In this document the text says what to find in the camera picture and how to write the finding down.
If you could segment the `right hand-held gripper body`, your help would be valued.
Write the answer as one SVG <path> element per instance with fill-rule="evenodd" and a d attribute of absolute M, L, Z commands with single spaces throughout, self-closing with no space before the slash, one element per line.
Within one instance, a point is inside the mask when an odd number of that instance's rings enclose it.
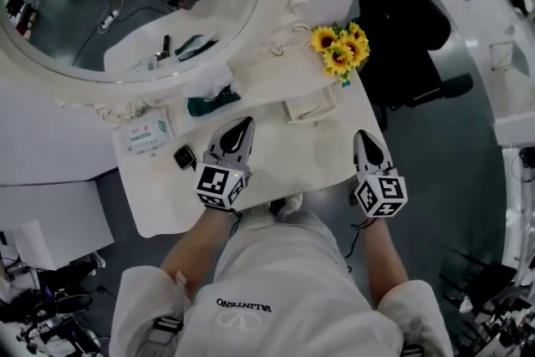
<path fill-rule="evenodd" d="M 408 202 L 405 178 L 395 167 L 357 171 L 356 201 L 368 218 L 395 216 Z"/>

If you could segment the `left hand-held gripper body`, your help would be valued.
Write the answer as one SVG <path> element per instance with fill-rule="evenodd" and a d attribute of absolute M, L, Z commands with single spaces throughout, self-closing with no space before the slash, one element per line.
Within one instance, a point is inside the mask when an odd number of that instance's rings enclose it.
<path fill-rule="evenodd" d="M 241 156 L 232 163 L 206 151 L 202 162 L 196 164 L 194 191 L 205 207 L 232 211 L 250 175 L 250 168 L 242 162 Z"/>

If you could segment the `black handheld magnifier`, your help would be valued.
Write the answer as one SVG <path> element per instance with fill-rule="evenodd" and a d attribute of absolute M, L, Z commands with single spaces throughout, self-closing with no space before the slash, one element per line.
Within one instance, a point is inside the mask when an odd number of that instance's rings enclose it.
<path fill-rule="evenodd" d="M 181 170 L 185 171 L 189 168 L 196 170 L 196 156 L 189 145 L 183 145 L 177 149 L 173 158 Z"/>

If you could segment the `white ornate dressing table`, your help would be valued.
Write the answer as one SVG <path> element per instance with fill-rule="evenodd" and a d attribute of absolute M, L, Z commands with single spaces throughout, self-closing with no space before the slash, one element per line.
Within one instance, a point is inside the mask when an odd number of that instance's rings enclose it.
<path fill-rule="evenodd" d="M 214 131 L 231 120 L 251 116 L 256 125 L 248 164 L 252 177 L 238 197 L 243 210 L 292 194 L 317 191 L 355 173 L 353 138 L 358 130 L 380 135 L 374 112 L 357 74 L 343 88 L 324 72 L 318 53 L 303 48 L 236 72 L 238 102 L 191 117 L 182 97 L 166 103 L 174 140 L 140 155 L 123 151 L 120 133 L 113 145 L 120 178 L 138 233 L 142 237 L 188 231 L 203 212 L 194 192 L 195 175 L 181 170 L 173 155 L 189 145 L 196 156 Z M 337 109 L 319 125 L 289 125 L 283 101 L 331 86 Z"/>

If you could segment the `white drawer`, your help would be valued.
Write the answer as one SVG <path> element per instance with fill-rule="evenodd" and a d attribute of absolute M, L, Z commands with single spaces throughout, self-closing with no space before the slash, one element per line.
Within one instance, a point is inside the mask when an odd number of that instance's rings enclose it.
<path fill-rule="evenodd" d="M 321 106 L 320 109 L 315 110 L 310 115 L 299 116 L 317 106 Z M 337 101 L 332 87 L 327 86 L 313 93 L 284 100 L 283 108 L 287 124 L 317 126 L 321 120 L 326 119 L 337 109 Z"/>

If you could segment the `person's right forearm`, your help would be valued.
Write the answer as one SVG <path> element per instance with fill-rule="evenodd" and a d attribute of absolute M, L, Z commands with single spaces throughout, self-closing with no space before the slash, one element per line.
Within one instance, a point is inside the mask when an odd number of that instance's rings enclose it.
<path fill-rule="evenodd" d="M 409 281 L 384 218 L 374 219 L 364 230 L 369 293 L 375 306 L 394 288 Z"/>

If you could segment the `person's left forearm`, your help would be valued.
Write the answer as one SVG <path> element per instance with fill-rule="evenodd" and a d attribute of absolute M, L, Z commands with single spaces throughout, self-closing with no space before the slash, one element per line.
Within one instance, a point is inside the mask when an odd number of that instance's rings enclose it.
<path fill-rule="evenodd" d="M 229 237 L 232 219 L 230 212 L 207 208 L 164 258 L 160 269 L 173 280 L 181 274 L 186 280 L 188 298 L 206 280 L 217 253 Z"/>

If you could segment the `person's right white shoe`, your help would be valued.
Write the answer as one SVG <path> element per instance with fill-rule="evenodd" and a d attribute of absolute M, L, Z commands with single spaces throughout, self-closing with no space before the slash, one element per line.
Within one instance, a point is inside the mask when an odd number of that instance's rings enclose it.
<path fill-rule="evenodd" d="M 287 196 L 271 201 L 268 210 L 278 220 L 288 220 L 291 215 L 298 212 L 303 204 L 303 194 Z"/>

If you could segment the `white green wet wipes pack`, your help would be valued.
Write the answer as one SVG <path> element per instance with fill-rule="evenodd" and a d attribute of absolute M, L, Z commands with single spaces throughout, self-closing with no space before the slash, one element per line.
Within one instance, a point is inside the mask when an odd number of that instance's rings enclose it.
<path fill-rule="evenodd" d="M 129 155 L 140 155 L 157 150 L 173 140 L 167 119 L 142 120 L 119 127 L 123 151 Z"/>

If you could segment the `person's white shirt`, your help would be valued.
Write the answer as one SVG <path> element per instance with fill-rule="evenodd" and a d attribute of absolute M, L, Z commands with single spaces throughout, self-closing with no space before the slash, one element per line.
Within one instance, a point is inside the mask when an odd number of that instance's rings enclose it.
<path fill-rule="evenodd" d="M 124 271 L 110 357 L 136 357 L 154 320 L 181 319 L 175 357 L 453 357 L 431 286 L 411 280 L 378 306 L 313 213 L 246 214 L 192 298 L 161 266 Z"/>

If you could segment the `yellow sunflower bouquet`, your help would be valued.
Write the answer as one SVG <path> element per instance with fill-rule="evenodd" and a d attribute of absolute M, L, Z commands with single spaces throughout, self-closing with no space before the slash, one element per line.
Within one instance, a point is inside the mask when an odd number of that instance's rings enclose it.
<path fill-rule="evenodd" d="M 310 44 L 323 58 L 324 72 L 340 82 L 343 88 L 351 85 L 352 73 L 357 72 L 370 56 L 369 39 L 355 21 L 343 28 L 317 26 L 311 33 Z"/>

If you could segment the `black office chair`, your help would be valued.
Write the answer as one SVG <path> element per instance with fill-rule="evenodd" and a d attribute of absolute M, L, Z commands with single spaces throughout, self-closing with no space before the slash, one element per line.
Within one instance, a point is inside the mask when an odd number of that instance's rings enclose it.
<path fill-rule="evenodd" d="M 381 130 L 387 113 L 468 93 L 472 77 L 442 78 L 431 52 L 451 35 L 451 23 L 432 0 L 359 0 L 356 23 L 369 40 L 370 56 L 359 73 Z"/>

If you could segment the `black folding chair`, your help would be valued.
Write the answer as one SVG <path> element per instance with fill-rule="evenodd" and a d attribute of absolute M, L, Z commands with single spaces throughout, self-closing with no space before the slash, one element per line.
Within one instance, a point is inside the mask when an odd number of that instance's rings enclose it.
<path fill-rule="evenodd" d="M 457 293 L 453 297 L 444 294 L 443 298 L 461 314 L 479 313 L 481 310 L 485 313 L 485 306 L 514 282 L 517 270 L 497 262 L 484 263 L 472 257 L 466 257 L 466 260 L 469 267 L 476 267 L 476 270 L 469 272 L 465 285 L 440 274 L 441 281 Z"/>

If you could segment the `white low cabinet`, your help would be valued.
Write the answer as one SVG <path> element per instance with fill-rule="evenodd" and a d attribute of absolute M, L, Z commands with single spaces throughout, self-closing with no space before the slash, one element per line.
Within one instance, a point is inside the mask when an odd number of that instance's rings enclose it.
<path fill-rule="evenodd" d="M 45 270 L 115 242 L 92 181 L 0 186 L 0 232 L 23 263 Z"/>

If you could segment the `oval mirror white ornate frame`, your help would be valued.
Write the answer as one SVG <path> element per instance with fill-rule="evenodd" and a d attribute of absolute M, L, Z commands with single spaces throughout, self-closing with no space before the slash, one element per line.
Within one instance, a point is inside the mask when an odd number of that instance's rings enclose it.
<path fill-rule="evenodd" d="M 301 49 L 307 0 L 0 0 L 0 99 L 87 106 L 120 123 L 217 66 L 251 72 Z"/>

